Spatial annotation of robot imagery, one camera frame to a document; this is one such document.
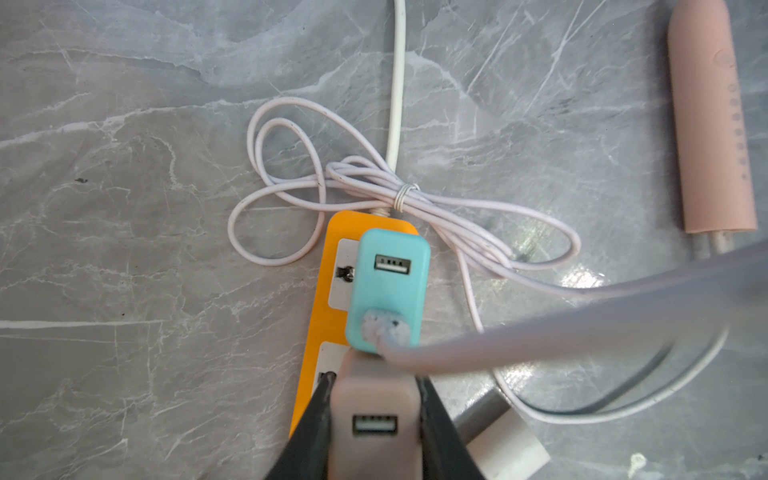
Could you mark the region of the orange power strip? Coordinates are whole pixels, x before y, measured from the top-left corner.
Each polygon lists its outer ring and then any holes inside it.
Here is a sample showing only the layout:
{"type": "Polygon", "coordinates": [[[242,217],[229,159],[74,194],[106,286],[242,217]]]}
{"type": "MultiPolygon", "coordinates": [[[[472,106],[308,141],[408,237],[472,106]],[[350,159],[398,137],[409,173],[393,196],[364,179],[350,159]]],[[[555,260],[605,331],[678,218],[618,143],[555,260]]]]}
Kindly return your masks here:
{"type": "Polygon", "coordinates": [[[298,380],[289,432],[293,433],[306,410],[320,373],[337,372],[341,359],[349,349],[345,336],[348,303],[337,309],[329,304],[335,279],[338,245],[355,243],[370,229],[385,229],[416,235],[409,222],[372,214],[342,211],[333,215],[326,229],[314,303],[309,319],[308,335],[298,380]]]}

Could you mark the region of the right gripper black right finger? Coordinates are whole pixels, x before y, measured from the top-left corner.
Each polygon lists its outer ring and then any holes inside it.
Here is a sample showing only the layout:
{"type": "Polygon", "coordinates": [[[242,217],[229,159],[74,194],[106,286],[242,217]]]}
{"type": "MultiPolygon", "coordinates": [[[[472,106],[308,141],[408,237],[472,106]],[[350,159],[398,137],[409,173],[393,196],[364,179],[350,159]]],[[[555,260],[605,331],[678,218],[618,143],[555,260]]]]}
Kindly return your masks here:
{"type": "Polygon", "coordinates": [[[419,425],[423,478],[484,480],[431,380],[417,377],[416,384],[421,396],[419,425]]]}

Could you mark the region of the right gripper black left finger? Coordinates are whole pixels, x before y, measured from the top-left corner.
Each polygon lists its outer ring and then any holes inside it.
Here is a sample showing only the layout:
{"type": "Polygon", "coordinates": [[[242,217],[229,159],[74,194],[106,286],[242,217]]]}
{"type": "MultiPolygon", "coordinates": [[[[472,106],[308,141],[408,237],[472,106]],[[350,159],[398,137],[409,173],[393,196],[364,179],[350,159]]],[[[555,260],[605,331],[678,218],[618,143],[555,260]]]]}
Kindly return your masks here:
{"type": "Polygon", "coordinates": [[[331,437],[330,397],[335,374],[321,374],[318,386],[266,480],[327,478],[331,437]]]}

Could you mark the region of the teal charger adapter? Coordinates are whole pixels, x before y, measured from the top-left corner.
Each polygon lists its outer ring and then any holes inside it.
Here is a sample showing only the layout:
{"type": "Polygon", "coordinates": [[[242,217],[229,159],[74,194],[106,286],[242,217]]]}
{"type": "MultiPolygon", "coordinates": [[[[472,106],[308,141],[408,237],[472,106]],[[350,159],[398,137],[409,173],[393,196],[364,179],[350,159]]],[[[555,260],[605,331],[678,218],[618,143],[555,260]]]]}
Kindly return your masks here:
{"type": "Polygon", "coordinates": [[[419,235],[371,229],[359,243],[345,335],[348,344],[363,352],[376,347],[363,336],[364,315],[383,310],[407,326],[401,341],[416,346],[420,340],[431,249],[419,235]]]}

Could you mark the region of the pink charger adapter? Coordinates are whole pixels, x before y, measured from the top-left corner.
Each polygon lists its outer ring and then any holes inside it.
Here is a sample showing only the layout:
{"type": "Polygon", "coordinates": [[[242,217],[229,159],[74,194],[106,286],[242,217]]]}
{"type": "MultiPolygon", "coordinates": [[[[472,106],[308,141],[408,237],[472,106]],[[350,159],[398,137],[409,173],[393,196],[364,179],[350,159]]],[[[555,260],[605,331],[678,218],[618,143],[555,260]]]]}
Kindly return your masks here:
{"type": "Polygon", "coordinates": [[[350,350],[331,391],[330,479],[421,479],[421,394],[415,376],[350,350]]]}

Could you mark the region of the pink electric toothbrush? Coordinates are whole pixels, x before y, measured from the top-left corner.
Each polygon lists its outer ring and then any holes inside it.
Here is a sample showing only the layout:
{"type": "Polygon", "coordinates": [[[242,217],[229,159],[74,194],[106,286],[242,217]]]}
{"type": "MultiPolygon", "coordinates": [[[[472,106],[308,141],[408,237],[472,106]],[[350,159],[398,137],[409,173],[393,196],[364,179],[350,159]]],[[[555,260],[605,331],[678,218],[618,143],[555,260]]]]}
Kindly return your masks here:
{"type": "Polygon", "coordinates": [[[668,34],[684,228],[758,228],[737,61],[723,1],[679,1],[668,34]]]}

